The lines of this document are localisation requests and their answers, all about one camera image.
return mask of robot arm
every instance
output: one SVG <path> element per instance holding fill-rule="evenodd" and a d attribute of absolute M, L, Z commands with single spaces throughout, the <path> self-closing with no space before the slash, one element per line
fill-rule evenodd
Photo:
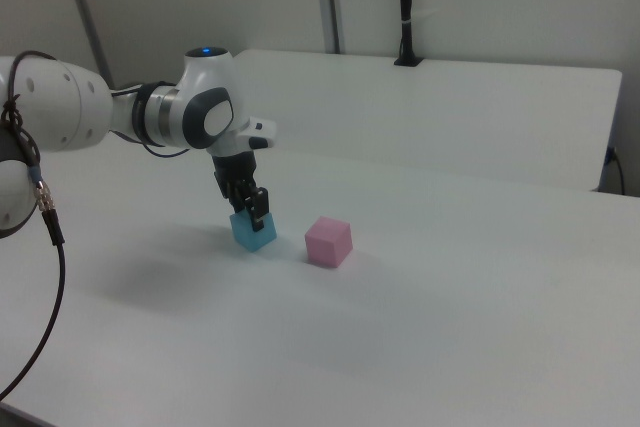
<path fill-rule="evenodd" d="M 233 58 L 224 49 L 187 52 L 177 85 L 144 84 L 111 92 L 81 67 L 26 58 L 16 72 L 17 108 L 43 151 L 98 144 L 110 131 L 149 146 L 206 150 L 223 196 L 246 209 L 254 231 L 269 212 L 268 193 L 253 179 L 254 150 L 273 146 L 275 123 L 244 109 Z M 6 98 L 13 58 L 0 57 L 0 98 Z M 18 230 L 35 205 L 26 166 L 0 126 L 0 238 Z"/>

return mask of blue cube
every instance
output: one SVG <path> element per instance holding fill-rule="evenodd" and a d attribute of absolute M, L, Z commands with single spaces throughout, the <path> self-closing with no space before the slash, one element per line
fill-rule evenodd
<path fill-rule="evenodd" d="M 229 216 L 229 220 L 231 220 L 234 239 L 249 252 L 255 252 L 277 237 L 276 227 L 273 224 L 271 213 L 264 216 L 262 219 L 264 228 L 258 232 L 253 231 L 251 218 L 246 210 Z"/>

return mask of white table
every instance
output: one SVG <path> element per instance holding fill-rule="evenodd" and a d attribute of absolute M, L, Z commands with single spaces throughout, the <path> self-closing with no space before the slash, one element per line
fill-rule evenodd
<path fill-rule="evenodd" d="M 280 146 L 392 165 L 593 190 L 621 74 L 613 70 L 249 50 L 252 111 Z"/>
<path fill-rule="evenodd" d="M 250 254 L 205 154 L 111 137 L 46 157 L 68 286 L 7 402 L 61 427 L 637 425 L 636 199 L 279 148 L 258 165 L 279 238 Z M 320 215 L 352 224 L 337 270 L 305 263 Z M 38 218 L 0 246 L 10 379 L 57 267 Z"/>

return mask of gray floor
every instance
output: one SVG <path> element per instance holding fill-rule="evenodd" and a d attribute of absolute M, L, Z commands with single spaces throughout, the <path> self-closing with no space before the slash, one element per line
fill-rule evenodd
<path fill-rule="evenodd" d="M 31 417 L 24 412 L 0 404 L 0 427 L 53 427 L 51 424 L 42 422 Z"/>

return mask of pink cube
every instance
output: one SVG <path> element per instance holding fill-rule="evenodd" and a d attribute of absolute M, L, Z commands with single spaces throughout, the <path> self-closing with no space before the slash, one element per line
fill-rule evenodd
<path fill-rule="evenodd" d="M 353 250 L 348 222 L 320 217 L 304 236 L 309 262 L 338 267 Z"/>

